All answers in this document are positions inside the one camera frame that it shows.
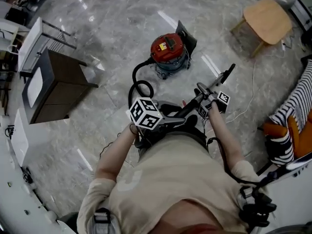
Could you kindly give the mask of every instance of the vacuum hose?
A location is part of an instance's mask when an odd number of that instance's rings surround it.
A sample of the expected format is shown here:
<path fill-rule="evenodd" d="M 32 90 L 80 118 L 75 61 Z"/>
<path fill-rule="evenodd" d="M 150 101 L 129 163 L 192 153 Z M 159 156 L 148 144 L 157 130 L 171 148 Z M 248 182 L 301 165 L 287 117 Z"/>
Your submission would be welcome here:
<path fill-rule="evenodd" d="M 147 66 L 147 65 L 150 65 L 150 64 L 153 64 L 155 63 L 154 59 L 152 57 L 148 58 L 145 62 L 142 62 L 140 63 L 138 66 L 136 66 L 132 72 L 132 80 L 133 80 L 133 85 L 131 86 L 130 90 L 129 90 L 129 95 L 128 95 L 128 106 L 129 106 L 129 109 L 131 108 L 132 106 L 132 96 L 133 96 L 133 92 L 134 90 L 136 89 L 137 92 L 140 94 L 140 96 L 142 97 L 149 97 L 149 98 L 153 98 L 154 96 L 154 89 L 152 87 L 152 85 L 148 82 L 148 81 L 145 81 L 145 80 L 138 80 L 137 81 L 137 71 L 144 67 L 144 66 Z M 141 88 L 140 88 L 140 84 L 144 84 L 146 85 L 149 90 L 150 90 L 150 94 L 147 95 L 145 94 Z"/>

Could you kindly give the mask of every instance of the person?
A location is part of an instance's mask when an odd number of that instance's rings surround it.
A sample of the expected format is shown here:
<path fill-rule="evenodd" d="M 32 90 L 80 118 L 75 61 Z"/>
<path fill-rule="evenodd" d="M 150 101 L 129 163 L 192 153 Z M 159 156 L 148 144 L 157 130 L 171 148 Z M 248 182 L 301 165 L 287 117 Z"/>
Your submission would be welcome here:
<path fill-rule="evenodd" d="M 215 102 L 208 116 L 232 174 L 258 182 Z M 88 221 L 100 205 L 116 216 L 123 234 L 247 232 L 236 200 L 241 185 L 209 156 L 207 148 L 183 132 L 167 134 L 116 183 L 136 135 L 136 126 L 130 124 L 100 158 L 78 214 L 79 234 L 88 233 Z"/>

